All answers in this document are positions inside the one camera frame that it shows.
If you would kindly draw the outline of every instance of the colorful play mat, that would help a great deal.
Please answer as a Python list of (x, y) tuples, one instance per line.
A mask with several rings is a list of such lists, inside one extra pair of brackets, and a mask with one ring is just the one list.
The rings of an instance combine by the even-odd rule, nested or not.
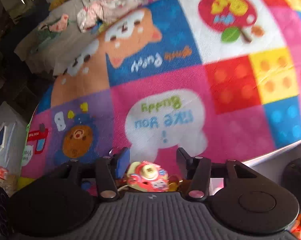
[(59, 76), (21, 176), (129, 147), (178, 173), (176, 149), (240, 161), (301, 139), (301, 0), (147, 0)]

